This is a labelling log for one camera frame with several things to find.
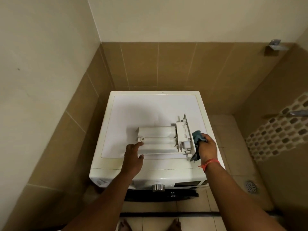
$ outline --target cloth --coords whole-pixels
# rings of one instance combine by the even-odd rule
[[[193,132],[192,138],[193,138],[193,141],[194,141],[195,146],[196,146],[196,153],[190,158],[190,161],[195,162],[195,161],[201,159],[200,155],[199,155],[199,142],[200,141],[207,142],[207,140],[204,137],[202,137],[201,131]]]

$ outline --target washing machine door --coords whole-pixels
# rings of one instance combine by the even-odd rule
[[[165,191],[128,190],[125,201],[130,202],[169,202],[199,197],[194,189],[168,189]]]

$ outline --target round metal drain cover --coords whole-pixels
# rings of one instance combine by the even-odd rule
[[[246,187],[246,190],[249,193],[251,193],[251,194],[256,194],[257,193],[257,186],[252,181],[245,182],[245,187]]]

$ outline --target mosaic tile pattern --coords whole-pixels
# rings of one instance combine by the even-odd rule
[[[308,117],[297,117],[291,111],[308,110],[308,92],[285,107],[279,115],[270,118],[245,139],[255,161],[266,160],[282,151],[295,148],[308,141]]]

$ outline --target red thread wristband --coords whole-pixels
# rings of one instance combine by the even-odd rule
[[[204,164],[198,165],[198,167],[202,168],[203,171],[205,172],[205,169],[206,169],[207,165],[208,165],[209,163],[212,163],[212,162],[217,162],[217,163],[219,163],[219,161],[218,161],[217,159],[208,159]]]

